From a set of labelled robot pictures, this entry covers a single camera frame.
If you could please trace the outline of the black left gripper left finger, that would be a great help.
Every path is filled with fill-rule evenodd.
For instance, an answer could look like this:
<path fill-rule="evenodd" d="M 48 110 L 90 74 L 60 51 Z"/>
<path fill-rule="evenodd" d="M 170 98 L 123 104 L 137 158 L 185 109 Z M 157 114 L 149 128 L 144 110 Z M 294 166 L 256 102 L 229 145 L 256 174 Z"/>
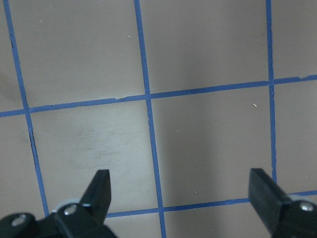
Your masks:
<path fill-rule="evenodd" d="M 98 170 L 78 203 L 60 207 L 54 215 L 65 238 L 115 238 L 104 225 L 111 203 L 109 170 Z"/>

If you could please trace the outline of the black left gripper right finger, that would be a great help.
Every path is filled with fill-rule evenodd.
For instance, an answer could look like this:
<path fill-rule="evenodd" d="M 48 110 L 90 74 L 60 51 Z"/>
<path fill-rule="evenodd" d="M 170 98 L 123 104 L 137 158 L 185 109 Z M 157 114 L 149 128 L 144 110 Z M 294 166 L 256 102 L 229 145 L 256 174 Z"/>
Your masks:
<path fill-rule="evenodd" d="M 317 236 L 317 204 L 286 194 L 261 168 L 250 169 L 248 198 L 272 238 Z"/>

